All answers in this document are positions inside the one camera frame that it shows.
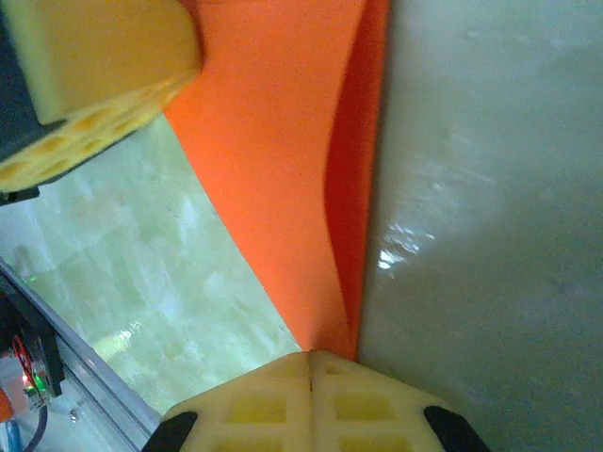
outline yellow foam block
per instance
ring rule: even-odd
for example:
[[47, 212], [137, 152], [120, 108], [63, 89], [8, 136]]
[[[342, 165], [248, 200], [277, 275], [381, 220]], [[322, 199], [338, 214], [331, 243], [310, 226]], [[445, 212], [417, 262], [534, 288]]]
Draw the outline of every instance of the yellow foam block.
[[425, 420], [448, 404], [362, 365], [313, 351], [229, 381], [171, 409], [197, 412], [182, 452], [442, 452]]
[[36, 186], [79, 165], [155, 118], [196, 75], [152, 84], [81, 110], [0, 164], [0, 191]]
[[176, 0], [0, 0], [38, 120], [49, 124], [199, 67]]
[[42, 124], [65, 121], [0, 164], [0, 191], [41, 184], [152, 120], [198, 73], [177, 0], [0, 0]]

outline gray wall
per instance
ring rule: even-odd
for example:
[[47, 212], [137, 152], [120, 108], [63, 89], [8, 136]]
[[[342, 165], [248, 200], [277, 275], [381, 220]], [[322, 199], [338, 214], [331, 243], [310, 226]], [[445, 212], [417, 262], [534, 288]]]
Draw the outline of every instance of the gray wall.
[[394, 3], [360, 359], [603, 450], [603, 3]]

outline black rubber corner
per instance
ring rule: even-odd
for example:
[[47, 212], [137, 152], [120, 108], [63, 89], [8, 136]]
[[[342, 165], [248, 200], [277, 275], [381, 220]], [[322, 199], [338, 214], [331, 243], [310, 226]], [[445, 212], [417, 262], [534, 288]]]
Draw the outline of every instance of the black rubber corner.
[[442, 407], [427, 407], [423, 414], [446, 452], [491, 452], [467, 420]]
[[40, 125], [38, 122], [0, 8], [0, 162], [54, 132], [63, 123]]
[[40, 189], [34, 186], [21, 191], [13, 191], [10, 193], [0, 192], [0, 206], [13, 204], [15, 202], [33, 200], [40, 195]]
[[183, 412], [162, 422], [141, 452], [179, 452], [199, 414]]

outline orange foam sheet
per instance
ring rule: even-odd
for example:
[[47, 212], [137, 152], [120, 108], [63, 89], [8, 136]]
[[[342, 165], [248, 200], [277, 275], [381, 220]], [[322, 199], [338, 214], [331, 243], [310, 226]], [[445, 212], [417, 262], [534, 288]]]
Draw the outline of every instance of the orange foam sheet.
[[182, 0], [201, 75], [166, 111], [304, 349], [355, 357], [385, 0]]

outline green floor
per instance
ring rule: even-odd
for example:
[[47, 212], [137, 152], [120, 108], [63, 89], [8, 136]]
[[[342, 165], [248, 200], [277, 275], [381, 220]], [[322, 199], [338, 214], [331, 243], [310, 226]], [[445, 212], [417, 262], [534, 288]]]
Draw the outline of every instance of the green floor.
[[164, 118], [1, 214], [0, 255], [159, 412], [298, 350]]

